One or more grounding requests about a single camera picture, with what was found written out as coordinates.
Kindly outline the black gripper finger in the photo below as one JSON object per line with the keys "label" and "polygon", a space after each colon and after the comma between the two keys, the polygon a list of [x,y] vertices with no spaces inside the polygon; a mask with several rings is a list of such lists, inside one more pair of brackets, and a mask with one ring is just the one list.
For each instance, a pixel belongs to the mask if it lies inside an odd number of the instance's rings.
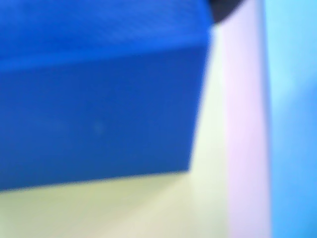
{"label": "black gripper finger", "polygon": [[244,0],[209,0],[214,23],[220,23],[231,15]]}

